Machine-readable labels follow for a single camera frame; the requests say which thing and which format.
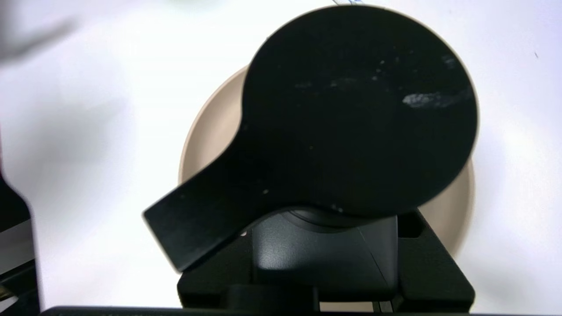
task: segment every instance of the black base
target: black base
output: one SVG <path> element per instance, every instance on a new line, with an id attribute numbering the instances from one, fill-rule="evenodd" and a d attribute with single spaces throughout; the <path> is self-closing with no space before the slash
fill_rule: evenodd
<path id="1" fill-rule="evenodd" d="M 35 260 L 0 275 L 0 301 L 10 296 L 17 301 L 1 312 L 1 316 L 35 316 L 39 314 Z"/>
<path id="2" fill-rule="evenodd" d="M 238 238 L 198 268 L 183 273 L 178 294 L 184 307 L 232 308 L 225 302 L 232 299 L 233 293 L 249 301 L 262 297 L 253 288 L 263 290 L 263 286 L 252 282 L 250 237 Z M 398 217 L 398 237 L 399 290 L 391 300 L 393 311 L 467 313 L 474 301 L 474 290 L 419 211 Z M 269 287 L 267 291 L 277 290 Z M 317 303 L 301 302 L 308 307 Z M 242 309 L 263 312 L 250 306 Z"/>

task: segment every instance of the round black disc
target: round black disc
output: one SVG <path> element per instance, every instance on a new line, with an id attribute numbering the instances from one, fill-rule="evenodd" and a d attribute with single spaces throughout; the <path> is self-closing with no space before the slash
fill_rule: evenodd
<path id="1" fill-rule="evenodd" d="M 394 12 L 341 6 L 291 21 L 260 48 L 231 149 L 280 192 L 269 199 L 372 218 L 440 193 L 476 131 L 469 77 L 439 37 Z"/>

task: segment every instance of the black handle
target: black handle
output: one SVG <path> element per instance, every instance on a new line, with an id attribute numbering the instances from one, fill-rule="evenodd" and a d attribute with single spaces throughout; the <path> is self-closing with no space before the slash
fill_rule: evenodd
<path id="1" fill-rule="evenodd" d="M 223 154 L 144 213 L 177 270 L 196 267 L 272 211 L 244 170 Z"/>

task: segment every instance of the black object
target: black object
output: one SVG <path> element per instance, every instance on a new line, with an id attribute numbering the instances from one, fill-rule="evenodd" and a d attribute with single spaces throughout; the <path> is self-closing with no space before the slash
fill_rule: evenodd
<path id="1" fill-rule="evenodd" d="M 311 230 L 357 227 L 441 192 L 476 126 L 470 80 L 430 30 L 375 7 L 317 10 L 252 60 L 230 146 L 144 216 L 182 271 L 280 211 Z"/>
<path id="2" fill-rule="evenodd" d="M 231 285 L 221 297 L 226 310 L 258 313 L 317 312 L 318 293 L 309 286 Z"/>
<path id="3" fill-rule="evenodd" d="M 21 198 L 4 180 L 1 170 L 0 201 L 2 202 L 2 212 L 0 213 L 0 233 L 31 218 L 27 204 L 23 198 Z"/>
<path id="4" fill-rule="evenodd" d="M 17 301 L 0 313 L 2 316 L 35 316 L 39 314 L 39 295 L 35 260 L 0 275 L 0 288 Z"/>
<path id="5" fill-rule="evenodd" d="M 391 301 L 393 311 L 401 313 L 467 313 L 474 301 L 474 290 L 421 213 L 415 211 L 400 215 L 398 227 L 398 292 L 390 297 L 380 293 L 373 293 L 372 297 L 355 296 L 351 301 Z M 232 285 L 259 285 L 262 281 L 256 278 L 256 273 L 260 273 L 259 267 L 251 263 L 259 261 L 253 256 L 261 253 L 255 249 L 251 251 L 252 240 L 255 241 L 256 236 L 240 237 L 200 267 L 184 272 L 178 282 L 182 305 L 186 308 L 220 308 L 221 297 Z M 337 281 L 346 275 L 350 276 L 350 280 L 362 275 L 345 265 L 340 265 L 340 268 L 339 273 L 325 274 L 324 277 L 328 281 Z M 302 285 L 306 284 L 307 277 L 291 281 Z M 205 294 L 209 304 L 197 304 L 201 294 Z M 319 291 L 319 301 L 346 301 L 350 298 L 344 290 L 339 295 Z"/>
<path id="6" fill-rule="evenodd" d="M 308 285 L 321 301 L 388 301 L 398 284 L 396 216 L 337 233 L 300 228 L 285 214 L 252 229 L 253 282 Z"/>

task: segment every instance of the beige round plate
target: beige round plate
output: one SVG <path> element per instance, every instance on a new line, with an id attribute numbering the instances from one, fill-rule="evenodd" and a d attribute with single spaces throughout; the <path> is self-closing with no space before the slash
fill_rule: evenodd
<path id="1" fill-rule="evenodd" d="M 215 160 L 234 138 L 241 119 L 242 85 L 246 68 L 230 77 L 207 100 L 187 135 L 179 183 Z M 474 200 L 474 177 L 469 162 L 455 181 L 420 210 L 445 248 L 455 255 L 469 225 Z"/>

